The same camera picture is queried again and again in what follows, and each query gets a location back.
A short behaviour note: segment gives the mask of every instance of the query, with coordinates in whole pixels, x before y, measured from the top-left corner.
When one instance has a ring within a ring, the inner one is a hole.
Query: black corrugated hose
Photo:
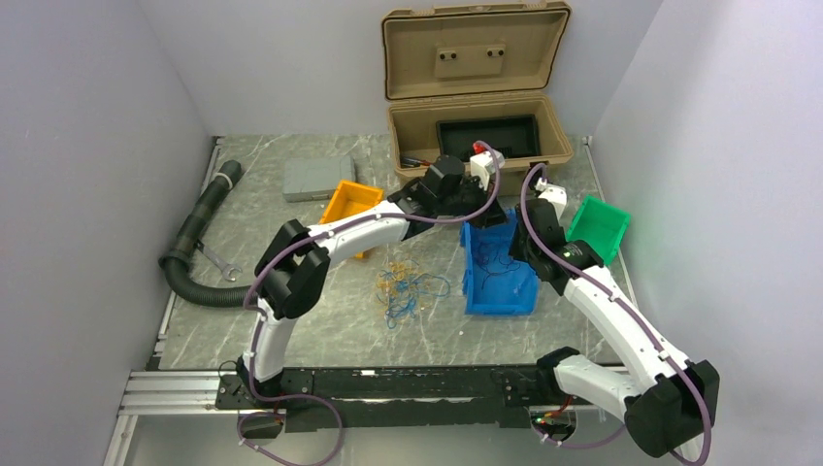
[[[215,288],[196,283],[188,276],[191,254],[196,243],[206,231],[214,211],[220,207],[229,191],[243,177],[243,168],[236,160],[229,160],[220,167],[206,190],[200,194],[194,209],[185,218],[172,248],[160,257],[160,267],[166,282],[177,295],[191,303],[212,308],[237,308],[243,306],[248,286]]]

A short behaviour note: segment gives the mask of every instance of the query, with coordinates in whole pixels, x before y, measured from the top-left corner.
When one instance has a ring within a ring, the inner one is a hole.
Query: green plastic container
[[[603,263],[609,265],[620,250],[620,242],[631,218],[596,197],[586,196],[572,220],[566,239],[585,241],[603,258]]]

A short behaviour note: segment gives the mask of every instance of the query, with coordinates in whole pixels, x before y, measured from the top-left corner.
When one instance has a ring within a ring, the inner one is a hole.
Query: metal wrench
[[[237,277],[233,277],[232,274],[237,272],[238,274],[243,273],[243,269],[235,264],[230,264],[225,260],[221,259],[219,255],[217,255],[213,250],[210,250],[206,245],[203,244],[202,241],[197,240],[197,243],[194,245],[200,252],[203,253],[211,262],[214,264],[215,267],[220,269],[220,274],[223,276],[223,279],[227,282],[233,282],[237,279]]]

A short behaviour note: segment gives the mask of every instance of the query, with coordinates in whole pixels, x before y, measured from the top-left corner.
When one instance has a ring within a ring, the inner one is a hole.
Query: blue bin
[[[540,281],[529,264],[509,256],[517,219],[514,209],[506,215],[503,225],[480,229],[464,223],[460,230],[460,246],[466,249],[466,314],[528,316],[535,310]]]

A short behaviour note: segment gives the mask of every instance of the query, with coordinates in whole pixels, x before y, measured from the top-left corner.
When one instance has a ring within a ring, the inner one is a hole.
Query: lid panel
[[[382,27],[386,98],[541,89],[570,13],[564,2],[392,12]]]

